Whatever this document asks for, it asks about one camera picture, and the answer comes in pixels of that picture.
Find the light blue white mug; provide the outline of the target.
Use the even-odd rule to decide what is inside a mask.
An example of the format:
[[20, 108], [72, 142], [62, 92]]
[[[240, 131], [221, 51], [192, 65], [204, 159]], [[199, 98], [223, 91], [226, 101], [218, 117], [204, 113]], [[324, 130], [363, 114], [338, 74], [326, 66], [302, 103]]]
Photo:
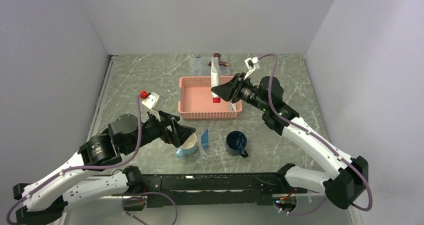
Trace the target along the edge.
[[182, 158], [185, 155], [191, 155], [197, 150], [197, 136], [192, 134], [183, 145], [181, 145], [175, 153], [177, 158]]

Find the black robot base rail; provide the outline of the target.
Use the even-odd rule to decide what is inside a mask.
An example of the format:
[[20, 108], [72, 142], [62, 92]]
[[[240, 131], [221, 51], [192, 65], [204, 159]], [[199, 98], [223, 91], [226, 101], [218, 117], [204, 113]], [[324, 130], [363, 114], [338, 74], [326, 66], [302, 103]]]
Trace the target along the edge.
[[157, 193], [169, 196], [176, 205], [255, 204], [271, 206], [278, 197], [305, 194], [293, 188], [275, 172], [143, 174], [122, 193], [124, 196], [146, 193], [148, 208], [161, 208], [170, 202]]

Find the blue toothpaste tube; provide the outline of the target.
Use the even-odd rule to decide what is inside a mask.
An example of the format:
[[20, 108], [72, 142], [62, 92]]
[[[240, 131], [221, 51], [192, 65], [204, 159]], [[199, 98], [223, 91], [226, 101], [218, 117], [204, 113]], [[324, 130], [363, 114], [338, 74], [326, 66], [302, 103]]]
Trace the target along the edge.
[[203, 150], [209, 148], [209, 129], [207, 128], [201, 135], [201, 147]]

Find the clear textured acrylic tray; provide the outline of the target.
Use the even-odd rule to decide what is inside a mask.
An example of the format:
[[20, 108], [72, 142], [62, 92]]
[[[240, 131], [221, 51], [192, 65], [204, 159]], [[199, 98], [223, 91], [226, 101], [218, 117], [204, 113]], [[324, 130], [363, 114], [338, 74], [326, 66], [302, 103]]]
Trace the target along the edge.
[[197, 137], [197, 149], [194, 155], [203, 160], [237, 160], [242, 159], [238, 153], [228, 150], [226, 138], [222, 136], [209, 137], [207, 148], [204, 148], [202, 137]]

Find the dark blue mug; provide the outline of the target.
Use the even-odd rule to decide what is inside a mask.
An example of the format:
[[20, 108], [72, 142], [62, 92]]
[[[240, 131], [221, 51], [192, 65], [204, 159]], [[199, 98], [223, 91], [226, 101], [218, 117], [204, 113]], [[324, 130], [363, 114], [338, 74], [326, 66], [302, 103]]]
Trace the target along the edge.
[[231, 131], [225, 139], [226, 152], [231, 156], [241, 156], [247, 158], [249, 156], [246, 146], [248, 139], [241, 131]]

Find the white red-capped toothpaste tube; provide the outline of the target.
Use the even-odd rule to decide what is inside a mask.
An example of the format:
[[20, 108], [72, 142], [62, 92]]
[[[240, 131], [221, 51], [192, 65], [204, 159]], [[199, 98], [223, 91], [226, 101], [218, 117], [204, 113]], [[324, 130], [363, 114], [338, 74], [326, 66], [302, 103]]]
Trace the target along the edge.
[[[210, 84], [211, 88], [214, 88], [221, 84], [221, 70], [218, 57], [211, 58]], [[212, 92], [211, 94], [213, 103], [221, 102], [221, 98], [216, 93]]]

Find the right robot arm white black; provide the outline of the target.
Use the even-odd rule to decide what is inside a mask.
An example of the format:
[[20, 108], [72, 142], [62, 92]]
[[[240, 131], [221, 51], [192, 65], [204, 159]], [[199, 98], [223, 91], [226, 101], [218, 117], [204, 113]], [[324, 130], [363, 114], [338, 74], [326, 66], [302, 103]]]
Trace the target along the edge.
[[310, 190], [324, 194], [343, 210], [354, 206], [363, 192], [370, 192], [368, 161], [341, 151], [312, 129], [283, 101], [284, 89], [277, 78], [265, 76], [258, 85], [253, 85], [245, 73], [237, 73], [230, 81], [213, 86], [211, 91], [226, 102], [242, 100], [261, 110], [262, 120], [270, 130], [297, 144], [323, 168], [319, 172], [286, 164], [275, 179], [280, 192], [287, 193], [292, 188]]

